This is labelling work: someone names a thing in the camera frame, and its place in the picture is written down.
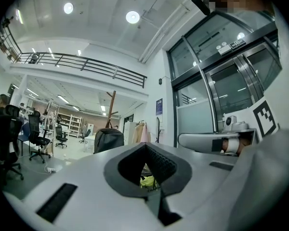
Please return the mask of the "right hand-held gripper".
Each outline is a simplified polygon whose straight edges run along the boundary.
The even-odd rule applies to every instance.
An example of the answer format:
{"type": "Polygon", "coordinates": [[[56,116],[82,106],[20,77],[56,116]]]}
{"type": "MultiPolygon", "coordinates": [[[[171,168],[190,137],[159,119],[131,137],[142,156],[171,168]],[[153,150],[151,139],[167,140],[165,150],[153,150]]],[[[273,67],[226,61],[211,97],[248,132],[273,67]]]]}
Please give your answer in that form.
{"type": "Polygon", "coordinates": [[[276,116],[266,99],[260,99],[251,107],[223,115],[223,130],[227,133],[182,133],[178,144],[200,153],[219,153],[223,140],[238,138],[239,133],[253,129],[258,141],[276,133],[279,125],[276,116]]]}

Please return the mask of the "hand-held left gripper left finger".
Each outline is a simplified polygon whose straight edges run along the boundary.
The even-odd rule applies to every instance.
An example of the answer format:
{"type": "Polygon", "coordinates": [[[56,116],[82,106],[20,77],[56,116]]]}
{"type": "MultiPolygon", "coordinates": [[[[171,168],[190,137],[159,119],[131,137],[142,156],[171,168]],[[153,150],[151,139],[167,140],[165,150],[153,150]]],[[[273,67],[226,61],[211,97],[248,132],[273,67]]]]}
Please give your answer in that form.
{"type": "Polygon", "coordinates": [[[19,217],[37,231],[160,231],[164,226],[143,199],[118,194],[104,179],[106,163],[128,149],[131,146],[84,157],[41,182],[23,201],[7,192],[4,195],[19,217]],[[37,211],[65,183],[77,188],[50,223],[37,211]]]}

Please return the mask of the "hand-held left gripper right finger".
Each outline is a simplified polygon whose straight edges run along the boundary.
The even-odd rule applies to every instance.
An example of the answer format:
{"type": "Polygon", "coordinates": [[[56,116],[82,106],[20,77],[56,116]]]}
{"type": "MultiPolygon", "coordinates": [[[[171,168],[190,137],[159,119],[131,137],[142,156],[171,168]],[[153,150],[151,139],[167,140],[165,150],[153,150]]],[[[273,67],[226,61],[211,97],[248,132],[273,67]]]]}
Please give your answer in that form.
{"type": "Polygon", "coordinates": [[[145,153],[159,186],[146,202],[146,226],[228,226],[236,199],[224,185],[236,158],[153,143],[145,153]]]}

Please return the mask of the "person's right hand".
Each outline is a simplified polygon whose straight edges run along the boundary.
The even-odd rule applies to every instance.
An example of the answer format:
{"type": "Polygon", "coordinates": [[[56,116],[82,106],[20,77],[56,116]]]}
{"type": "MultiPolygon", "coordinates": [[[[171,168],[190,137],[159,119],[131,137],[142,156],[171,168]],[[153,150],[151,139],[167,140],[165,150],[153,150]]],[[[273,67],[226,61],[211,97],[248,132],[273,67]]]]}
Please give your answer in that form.
{"type": "Polygon", "coordinates": [[[242,150],[250,145],[250,140],[244,138],[229,138],[222,142],[221,153],[240,155],[242,150]]]}

